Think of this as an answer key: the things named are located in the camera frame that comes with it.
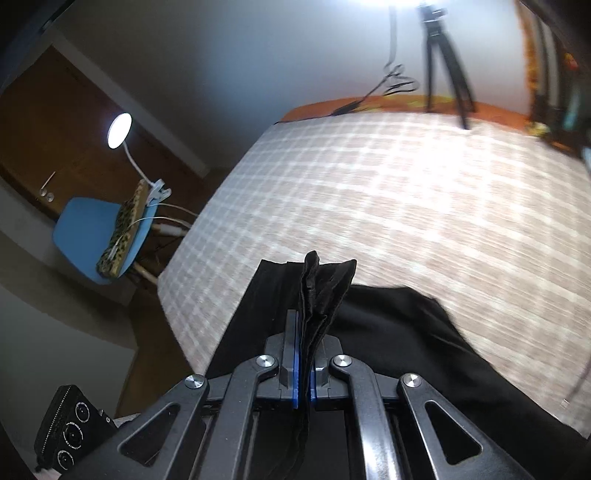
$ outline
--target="white lamp arm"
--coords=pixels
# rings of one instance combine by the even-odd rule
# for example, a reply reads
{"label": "white lamp arm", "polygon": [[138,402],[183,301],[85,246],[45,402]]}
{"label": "white lamp arm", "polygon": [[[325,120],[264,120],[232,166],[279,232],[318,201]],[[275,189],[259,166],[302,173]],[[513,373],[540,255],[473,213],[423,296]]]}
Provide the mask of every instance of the white lamp arm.
{"label": "white lamp arm", "polygon": [[125,143],[125,141],[123,142],[123,149],[125,150],[125,154],[127,155],[127,158],[129,159],[129,162],[134,166],[134,168],[136,169],[136,171],[139,173],[139,175],[148,182],[148,184],[151,187],[154,187],[154,182],[150,181],[148,179],[148,177],[145,175],[145,173],[141,170],[141,168],[138,167],[138,164],[135,162],[135,160],[131,157],[131,154],[129,153],[129,149],[127,148],[127,143]]}

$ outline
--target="bed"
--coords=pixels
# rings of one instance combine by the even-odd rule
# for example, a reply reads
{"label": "bed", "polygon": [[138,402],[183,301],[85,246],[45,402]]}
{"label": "bed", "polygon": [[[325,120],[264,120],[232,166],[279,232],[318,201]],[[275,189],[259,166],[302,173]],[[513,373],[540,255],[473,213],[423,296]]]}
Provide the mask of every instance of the bed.
{"label": "bed", "polygon": [[205,372],[261,259],[358,260],[354,283],[434,296],[541,407],[591,432],[591,183],[516,129],[451,115],[355,113],[272,126],[211,198],[158,280]]}

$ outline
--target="wooden door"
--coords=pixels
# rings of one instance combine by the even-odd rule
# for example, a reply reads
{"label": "wooden door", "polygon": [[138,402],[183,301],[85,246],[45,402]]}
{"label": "wooden door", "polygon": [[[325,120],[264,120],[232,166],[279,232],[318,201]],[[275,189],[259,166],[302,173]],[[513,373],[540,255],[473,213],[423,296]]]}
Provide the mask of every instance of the wooden door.
{"label": "wooden door", "polygon": [[[123,110],[50,47],[0,96],[0,175],[53,219],[75,196],[121,203],[139,175],[122,147],[106,142]],[[151,180],[162,178],[169,203],[199,210],[203,180],[134,121],[126,139],[134,159]],[[54,200],[40,195],[43,183]],[[178,210],[164,215],[193,221]]]}

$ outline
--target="door handle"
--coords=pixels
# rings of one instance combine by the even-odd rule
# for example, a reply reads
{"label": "door handle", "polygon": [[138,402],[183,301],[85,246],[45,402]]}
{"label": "door handle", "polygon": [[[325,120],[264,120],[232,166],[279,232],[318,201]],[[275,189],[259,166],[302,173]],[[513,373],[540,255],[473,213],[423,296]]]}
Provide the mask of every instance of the door handle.
{"label": "door handle", "polygon": [[49,181],[53,178],[53,176],[56,174],[56,172],[54,171],[51,175],[49,175],[49,178],[45,181],[45,183],[41,186],[41,188],[39,189],[39,195],[42,197],[47,196],[47,201],[48,202],[53,202],[54,199],[54,195],[52,192],[47,192],[47,184],[49,183]]}

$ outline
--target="leopard print pouch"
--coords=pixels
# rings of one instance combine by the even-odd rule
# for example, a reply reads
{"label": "leopard print pouch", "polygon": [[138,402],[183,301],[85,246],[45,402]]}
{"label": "leopard print pouch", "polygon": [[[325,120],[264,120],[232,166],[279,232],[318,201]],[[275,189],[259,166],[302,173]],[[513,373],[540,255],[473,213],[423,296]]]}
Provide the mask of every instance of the leopard print pouch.
{"label": "leopard print pouch", "polygon": [[[128,228],[133,222],[142,218],[146,201],[150,193],[150,186],[145,180],[140,180],[138,186],[135,189],[134,196],[124,202],[117,213],[117,219],[115,220],[115,230],[111,235],[109,246],[100,256],[100,260],[96,264],[96,271],[105,278],[117,278],[123,262],[127,257],[127,253],[131,248],[131,244],[137,233],[139,224],[134,224],[131,228]],[[117,244],[115,255],[111,255],[113,246],[117,242],[117,239],[121,237]]]}

